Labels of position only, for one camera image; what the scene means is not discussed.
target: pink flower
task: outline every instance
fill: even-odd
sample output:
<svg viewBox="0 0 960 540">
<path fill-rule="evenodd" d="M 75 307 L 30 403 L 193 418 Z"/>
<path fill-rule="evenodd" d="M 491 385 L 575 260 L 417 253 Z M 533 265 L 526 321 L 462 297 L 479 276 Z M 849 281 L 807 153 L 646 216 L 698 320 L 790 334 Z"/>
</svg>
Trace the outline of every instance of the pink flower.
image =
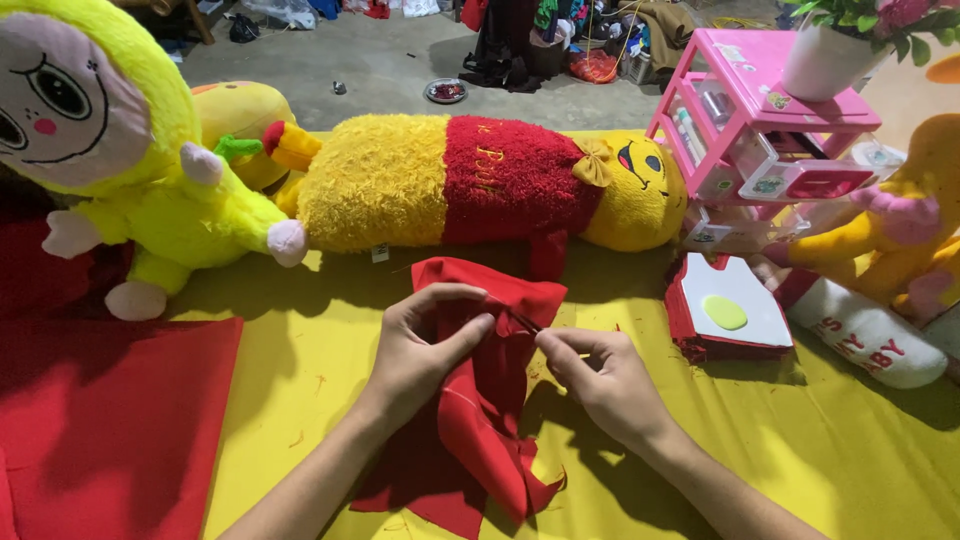
<svg viewBox="0 0 960 540">
<path fill-rule="evenodd" d="M 941 0 L 944 2 L 958 2 L 958 0 Z M 878 36 L 888 35 L 895 28 L 903 28 L 913 24 L 926 15 L 930 10 L 929 0 L 890 0 L 883 3 L 876 14 L 880 17 L 877 23 Z"/>
</svg>

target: orange plush toy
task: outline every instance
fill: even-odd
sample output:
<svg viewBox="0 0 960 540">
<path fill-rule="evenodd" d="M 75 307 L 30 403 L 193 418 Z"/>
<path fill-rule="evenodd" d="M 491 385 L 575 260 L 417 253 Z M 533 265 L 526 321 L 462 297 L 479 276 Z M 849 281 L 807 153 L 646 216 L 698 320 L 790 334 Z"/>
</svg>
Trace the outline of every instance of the orange plush toy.
<svg viewBox="0 0 960 540">
<path fill-rule="evenodd" d="M 560 277 L 570 235 L 638 252 L 674 237 L 686 207 L 676 163 L 639 132 L 575 140 L 518 120 L 371 114 L 323 143 L 276 123 L 264 149 L 307 171 L 277 202 L 313 248 L 525 239 L 536 280 Z"/>
</svg>

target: doll eye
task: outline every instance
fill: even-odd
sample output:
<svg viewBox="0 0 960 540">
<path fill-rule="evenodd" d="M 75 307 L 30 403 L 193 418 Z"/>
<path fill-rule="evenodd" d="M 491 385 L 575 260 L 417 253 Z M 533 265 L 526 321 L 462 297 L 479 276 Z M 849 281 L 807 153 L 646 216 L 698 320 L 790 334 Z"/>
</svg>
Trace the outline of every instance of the doll eye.
<svg viewBox="0 0 960 540">
<path fill-rule="evenodd" d="M 3 109 L 0 109 L 0 144 L 11 150 L 23 150 L 29 141 L 23 129 L 13 121 Z"/>
<path fill-rule="evenodd" d="M 69 75 L 43 63 L 27 74 L 30 87 L 50 109 L 71 120 L 86 120 L 92 109 L 86 92 Z"/>
<path fill-rule="evenodd" d="M 660 168 L 661 168 L 660 159 L 658 159 L 656 156 L 647 156 L 647 159 L 645 161 L 647 162 L 648 167 L 650 167 L 651 169 L 657 172 L 660 172 Z"/>
</svg>

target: yellow plush toy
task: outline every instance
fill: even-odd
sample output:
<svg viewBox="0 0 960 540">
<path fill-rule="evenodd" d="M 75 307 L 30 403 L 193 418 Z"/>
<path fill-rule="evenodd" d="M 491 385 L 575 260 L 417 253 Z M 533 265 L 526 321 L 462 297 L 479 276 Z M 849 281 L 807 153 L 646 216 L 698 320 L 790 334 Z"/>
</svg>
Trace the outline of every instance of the yellow plush toy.
<svg viewBox="0 0 960 540">
<path fill-rule="evenodd" d="M 526 239 L 532 277 L 556 280 L 568 235 L 642 251 L 674 237 L 686 208 L 676 162 L 631 132 L 573 140 L 518 120 L 371 114 L 324 143 L 277 123 L 264 149 L 309 168 L 287 188 L 296 199 L 277 201 L 322 250 Z"/>
<path fill-rule="evenodd" d="M 259 139 L 277 121 L 296 123 L 283 94 L 276 88 L 250 81 L 232 81 L 190 88 L 200 116 L 203 144 L 216 148 L 224 135 L 238 139 Z M 253 191 L 280 180 L 290 169 L 271 160 L 262 151 L 237 156 L 230 169 Z"/>
<path fill-rule="evenodd" d="M 300 222 L 205 150 L 176 66 L 105 0 L 0 0 L 0 160 L 88 200 L 52 212 L 43 248 L 71 258 L 138 244 L 107 296 L 121 319 L 159 316 L 195 268 L 248 251 L 298 263 Z"/>
<path fill-rule="evenodd" d="M 958 140 L 960 114 L 928 118 L 910 137 L 900 169 L 851 195 L 864 211 L 849 224 L 789 245 L 774 244 L 764 255 L 780 266 L 817 268 L 831 277 L 830 265 L 874 253 L 870 267 L 851 285 L 889 305 L 960 226 Z"/>
</svg>

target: pink cheek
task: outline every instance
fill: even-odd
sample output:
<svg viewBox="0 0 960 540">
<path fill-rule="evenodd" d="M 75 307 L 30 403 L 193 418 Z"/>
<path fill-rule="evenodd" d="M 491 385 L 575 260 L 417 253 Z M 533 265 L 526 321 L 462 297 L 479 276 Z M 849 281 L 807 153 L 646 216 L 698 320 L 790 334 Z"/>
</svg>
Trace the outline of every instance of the pink cheek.
<svg viewBox="0 0 960 540">
<path fill-rule="evenodd" d="M 49 118 L 40 118 L 34 122 L 34 129 L 41 135 L 53 135 L 57 132 L 57 124 Z"/>
</svg>

